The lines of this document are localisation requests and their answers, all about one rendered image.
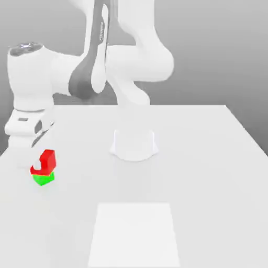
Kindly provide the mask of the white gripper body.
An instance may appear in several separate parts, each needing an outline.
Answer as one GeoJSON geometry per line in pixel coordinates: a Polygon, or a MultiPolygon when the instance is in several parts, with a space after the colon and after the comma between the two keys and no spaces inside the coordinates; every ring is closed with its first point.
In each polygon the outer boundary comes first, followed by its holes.
{"type": "Polygon", "coordinates": [[[46,149],[53,148],[54,122],[48,130],[40,130],[34,136],[10,136],[8,148],[15,158],[19,168],[31,168],[38,161],[46,149]]]}

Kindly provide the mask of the small red cube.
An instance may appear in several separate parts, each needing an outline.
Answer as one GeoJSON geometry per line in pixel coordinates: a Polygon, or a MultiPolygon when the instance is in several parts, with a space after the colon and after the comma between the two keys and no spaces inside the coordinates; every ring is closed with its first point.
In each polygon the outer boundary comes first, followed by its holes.
{"type": "Polygon", "coordinates": [[[33,166],[30,168],[31,174],[48,176],[56,167],[55,151],[46,149],[39,158],[41,169],[37,170],[33,166]]]}

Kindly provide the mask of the small green cube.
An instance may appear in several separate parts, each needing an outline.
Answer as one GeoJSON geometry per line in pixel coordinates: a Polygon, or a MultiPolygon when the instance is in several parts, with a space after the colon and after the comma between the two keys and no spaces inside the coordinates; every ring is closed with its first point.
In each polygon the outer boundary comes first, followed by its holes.
{"type": "Polygon", "coordinates": [[[54,172],[51,172],[50,175],[33,174],[32,177],[39,186],[43,186],[54,180],[54,172]]]}

